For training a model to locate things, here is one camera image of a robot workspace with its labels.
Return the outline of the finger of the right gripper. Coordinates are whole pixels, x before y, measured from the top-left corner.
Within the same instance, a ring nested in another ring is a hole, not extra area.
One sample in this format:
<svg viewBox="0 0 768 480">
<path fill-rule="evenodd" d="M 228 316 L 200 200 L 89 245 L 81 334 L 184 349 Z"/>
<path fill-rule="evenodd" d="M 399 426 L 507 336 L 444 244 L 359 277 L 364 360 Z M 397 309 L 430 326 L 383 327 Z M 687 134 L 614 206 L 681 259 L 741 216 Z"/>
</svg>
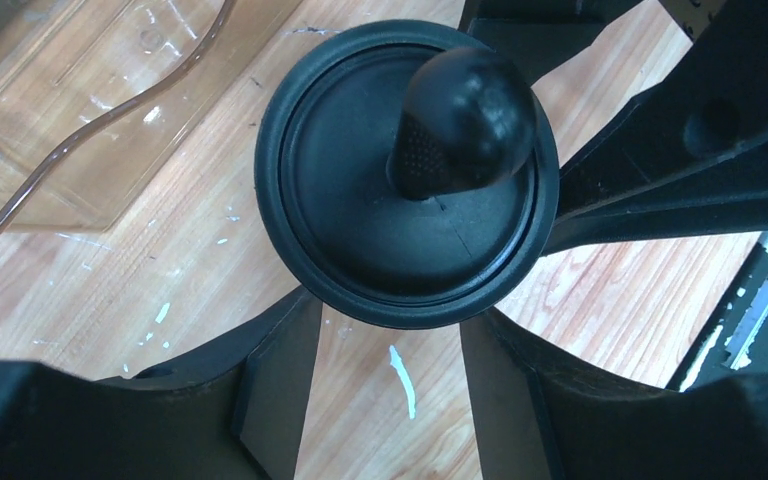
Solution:
<svg viewBox="0 0 768 480">
<path fill-rule="evenodd" d="M 458 30 L 510 59 L 529 85 L 589 47 L 639 0 L 467 0 Z"/>
<path fill-rule="evenodd" d="M 768 230 L 768 1 L 667 1 L 691 47 L 561 170 L 546 245 Z"/>
</svg>

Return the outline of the clear plastic organizer bin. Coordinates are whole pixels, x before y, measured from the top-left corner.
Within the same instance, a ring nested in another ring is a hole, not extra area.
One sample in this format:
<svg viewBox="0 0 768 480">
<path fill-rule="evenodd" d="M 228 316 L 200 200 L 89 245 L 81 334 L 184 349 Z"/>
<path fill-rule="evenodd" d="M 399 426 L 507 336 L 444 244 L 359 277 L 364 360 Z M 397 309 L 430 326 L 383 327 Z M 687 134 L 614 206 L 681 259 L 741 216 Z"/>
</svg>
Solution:
<svg viewBox="0 0 768 480">
<path fill-rule="evenodd" d="M 112 226 L 294 1 L 0 1 L 0 235 Z"/>
</svg>

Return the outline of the black lid spice bottle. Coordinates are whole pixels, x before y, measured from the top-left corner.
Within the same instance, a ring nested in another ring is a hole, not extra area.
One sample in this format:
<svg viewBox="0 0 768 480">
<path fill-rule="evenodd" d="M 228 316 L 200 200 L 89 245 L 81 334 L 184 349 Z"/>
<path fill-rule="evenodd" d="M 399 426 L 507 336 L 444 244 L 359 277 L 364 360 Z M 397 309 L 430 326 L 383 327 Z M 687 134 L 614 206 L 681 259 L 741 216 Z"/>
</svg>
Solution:
<svg viewBox="0 0 768 480">
<path fill-rule="evenodd" d="M 559 201 L 553 134 L 519 68 L 407 19 L 345 30 L 295 64 L 262 117 L 254 179 L 301 284 L 393 329 L 499 302 L 543 254 Z"/>
</svg>

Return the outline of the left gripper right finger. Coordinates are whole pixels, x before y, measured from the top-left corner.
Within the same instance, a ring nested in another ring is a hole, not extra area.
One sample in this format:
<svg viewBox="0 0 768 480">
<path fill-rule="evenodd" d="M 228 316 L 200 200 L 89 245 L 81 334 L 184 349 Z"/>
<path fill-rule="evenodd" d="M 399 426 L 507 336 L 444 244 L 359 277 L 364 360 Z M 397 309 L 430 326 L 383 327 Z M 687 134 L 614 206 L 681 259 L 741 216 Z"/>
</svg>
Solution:
<svg viewBox="0 0 768 480">
<path fill-rule="evenodd" d="M 460 339 L 486 479 L 768 479 L 768 374 L 653 387 L 495 309 Z"/>
</svg>

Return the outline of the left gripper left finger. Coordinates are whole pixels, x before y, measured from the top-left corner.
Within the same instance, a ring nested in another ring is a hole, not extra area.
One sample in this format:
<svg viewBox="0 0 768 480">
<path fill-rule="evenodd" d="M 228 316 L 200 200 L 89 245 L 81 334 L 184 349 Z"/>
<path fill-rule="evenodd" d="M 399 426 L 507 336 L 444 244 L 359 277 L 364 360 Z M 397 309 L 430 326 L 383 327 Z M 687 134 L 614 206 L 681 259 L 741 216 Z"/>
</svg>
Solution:
<svg viewBox="0 0 768 480">
<path fill-rule="evenodd" d="M 290 479 L 322 304 L 298 288 L 131 378 L 0 361 L 0 479 Z"/>
</svg>

